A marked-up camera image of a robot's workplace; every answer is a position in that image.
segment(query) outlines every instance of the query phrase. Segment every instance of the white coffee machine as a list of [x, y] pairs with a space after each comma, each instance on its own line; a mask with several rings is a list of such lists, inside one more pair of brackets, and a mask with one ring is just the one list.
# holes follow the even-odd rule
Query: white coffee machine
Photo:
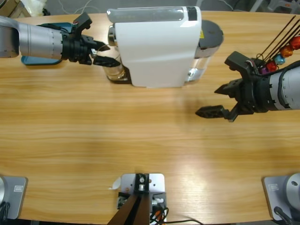
[[198, 7], [119, 8], [107, 11], [113, 23], [108, 41], [117, 67], [104, 67], [116, 83], [160, 88], [184, 85], [199, 44]]

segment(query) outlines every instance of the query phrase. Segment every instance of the blue capsule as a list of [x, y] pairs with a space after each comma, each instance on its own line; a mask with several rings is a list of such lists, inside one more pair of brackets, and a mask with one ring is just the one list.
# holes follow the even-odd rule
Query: blue capsule
[[277, 65], [282, 65], [285, 63], [285, 58], [281, 54], [278, 54], [274, 57], [274, 61]]

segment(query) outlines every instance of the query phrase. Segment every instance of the gray floor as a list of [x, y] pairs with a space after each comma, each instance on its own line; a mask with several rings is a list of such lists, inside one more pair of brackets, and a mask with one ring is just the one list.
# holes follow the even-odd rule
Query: gray floor
[[[87, 0], [48, 0], [45, 8], [51, 15], [73, 14], [84, 7], [87, 2]], [[188, 6], [196, 5], [196, 2], [197, 0], [91, 0], [84, 11], [87, 13], [105, 13], [108, 8]], [[249, 11], [255, 0], [226, 0], [226, 2], [232, 7], [236, 2], [239, 2], [235, 9]], [[258, 11], [264, 11], [263, 5]], [[220, 0], [204, 0], [201, 10], [232, 11], [229, 6]]]

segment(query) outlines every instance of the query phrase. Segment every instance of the black cable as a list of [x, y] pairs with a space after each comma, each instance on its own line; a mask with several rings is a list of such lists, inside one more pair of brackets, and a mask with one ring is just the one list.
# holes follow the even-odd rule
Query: black cable
[[186, 223], [186, 222], [196, 222], [197, 224], [203, 225], [203, 223], [201, 223], [200, 221], [196, 220], [196, 219], [186, 219], [186, 220], [178, 220], [178, 221], [169, 221], [169, 222], [165, 222], [165, 218], [167, 217], [169, 213], [169, 208], [162, 208], [159, 207], [156, 211], [154, 211], [151, 216], [150, 216], [150, 223], [156, 222], [155, 225], [159, 225], [159, 224], [177, 224], [177, 223]]
[[196, 222], [197, 224], [203, 225], [200, 221], [196, 219], [186, 219], [186, 220], [178, 220], [178, 221], [170, 221], [170, 222], [159, 222], [157, 224], [178, 224], [178, 223], [186, 223], [186, 222]]
[[235, 10], [236, 6], [239, 4], [240, 0], [237, 0], [236, 3], [233, 6], [233, 10]]

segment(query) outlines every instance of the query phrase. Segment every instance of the cable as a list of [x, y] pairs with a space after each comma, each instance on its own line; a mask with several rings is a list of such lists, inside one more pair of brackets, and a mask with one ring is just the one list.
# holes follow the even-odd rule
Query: cable
[[159, 224], [178, 224], [178, 223], [185, 223], [185, 222], [196, 222], [197, 224], [204, 225], [200, 221], [196, 219], [186, 219], [186, 220], [178, 220], [178, 221], [170, 221], [166, 222], [165, 218], [167, 217], [169, 213], [169, 208], [165, 207], [159, 207], [156, 211], [154, 211], [150, 216], [150, 224], [153, 222], [156, 222], [155, 225]]
[[83, 7], [83, 9], [82, 9], [82, 11], [81, 11], [80, 14], [82, 14], [82, 13], [84, 12], [85, 8], [87, 7], [87, 5], [88, 5], [91, 1], [92, 1], [92, 0], [88, 0], [88, 1], [86, 2], [86, 4], [84, 5], [84, 7]]
[[61, 3], [60, 0], [58, 0], [58, 3], [61, 5], [61, 10], [62, 10], [64, 13], [66, 13], [66, 14], [76, 14], [76, 13], [77, 13], [79, 10], [81, 10], [81, 9], [82, 9], [81, 14], [82, 14], [86, 8], [94, 8], [94, 9], [96, 9], [96, 10], [100, 13], [100, 10], [99, 10], [97, 7], [94, 7], [94, 6], [88, 6], [88, 4], [89, 4], [91, 1], [92, 1], [92, 0], [88, 0], [88, 1], [86, 2], [86, 4], [85, 4], [83, 7], [77, 9], [77, 10], [76, 10], [75, 12], [73, 12], [73, 13], [68, 12], [68, 11], [64, 8], [64, 5]]
[[64, 13], [66, 13], [66, 14], [72, 14], [72, 13], [69, 13], [68, 11], [65, 10], [64, 5], [61, 3], [60, 0], [58, 0], [58, 3], [61, 5], [61, 9], [62, 9], [62, 11], [63, 11]]
[[85, 7], [81, 7], [81, 8], [79, 8], [79, 9], [77, 9], [73, 14], [76, 14], [80, 9], [85, 10], [86, 8], [94, 8], [94, 9], [96, 9], [96, 10], [98, 11], [98, 13], [101, 13], [100, 10], [99, 10], [97, 7], [95, 7], [95, 6], [85, 6]]
[[232, 7], [231, 5], [229, 5], [225, 0], [218, 0], [223, 2], [224, 4], [226, 4], [232, 11], [234, 10], [234, 7]]
[[171, 222], [159, 222], [157, 224], [178, 224], [178, 223], [186, 223], [186, 222], [196, 222], [197, 224], [203, 225], [200, 221], [196, 219], [186, 219], [186, 220], [179, 220], [179, 221], [171, 221]]

